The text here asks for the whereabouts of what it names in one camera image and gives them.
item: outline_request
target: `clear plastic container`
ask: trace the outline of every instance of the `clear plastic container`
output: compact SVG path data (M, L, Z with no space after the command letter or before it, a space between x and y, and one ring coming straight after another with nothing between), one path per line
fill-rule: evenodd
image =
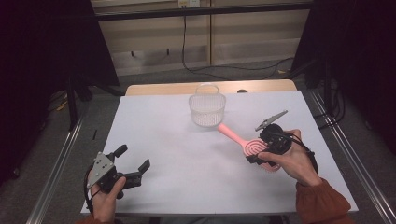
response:
M199 92L202 87L213 87L214 93ZM192 121L201 127L214 127L224 117L226 98L219 93L219 87L212 83L203 83L197 87L195 94L189 99Z

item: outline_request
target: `wall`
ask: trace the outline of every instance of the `wall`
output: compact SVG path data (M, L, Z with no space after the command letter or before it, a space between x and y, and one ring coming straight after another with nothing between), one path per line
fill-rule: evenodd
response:
M177 1L159 0L155 3L126 4L125 0L92 0L96 13L146 11L177 8ZM247 0L244 5L279 3L271 0ZM201 7L240 6L235 0L201 0ZM191 16L187 18L186 47L206 46L207 61L219 63L215 50L225 44L249 44L270 42L280 48L288 45L287 51L276 56L278 59L293 56L301 37L308 10L240 13L213 16ZM183 42L183 18L141 19L129 21L100 21L110 53L147 49L180 49ZM263 52L262 56L276 59L274 51Z

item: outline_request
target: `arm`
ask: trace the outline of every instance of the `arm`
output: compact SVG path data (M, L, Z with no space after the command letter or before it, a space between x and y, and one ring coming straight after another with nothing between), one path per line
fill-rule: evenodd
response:
M296 140L301 139L300 130L292 130ZM350 205L347 200L321 179L315 172L305 150L296 143L283 155L262 152L259 158L273 161L297 180L296 209L303 223L353 223L347 215Z
M100 191L98 185L93 185L91 194L98 192L92 199L93 214L76 222L76 224L113 224L116 212L117 194L122 191L125 182L125 177L121 177L108 194Z

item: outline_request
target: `pink brush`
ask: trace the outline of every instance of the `pink brush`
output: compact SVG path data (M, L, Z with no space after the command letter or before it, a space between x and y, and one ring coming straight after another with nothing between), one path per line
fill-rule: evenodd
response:
M244 149L245 156L256 155L257 153L267 148L267 146L260 138L253 139L251 141L244 140L223 123L219 125L218 130L219 132L223 133L224 135L233 139L236 143L241 145L242 149ZM279 164L271 166L270 164L268 164L268 162L261 164L260 167L264 168L266 171L269 172L275 172L280 169Z

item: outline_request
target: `dark background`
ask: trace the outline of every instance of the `dark background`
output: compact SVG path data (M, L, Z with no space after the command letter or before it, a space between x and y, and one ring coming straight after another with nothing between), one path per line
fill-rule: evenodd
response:
M70 75L119 85L98 23L70 19L78 15L93 15L90 1L10 1L0 7L0 183L13 176L51 95L65 90Z
M292 67L317 60L305 69L307 87L315 88L327 69L394 153L395 22L394 1L347 0L311 10Z

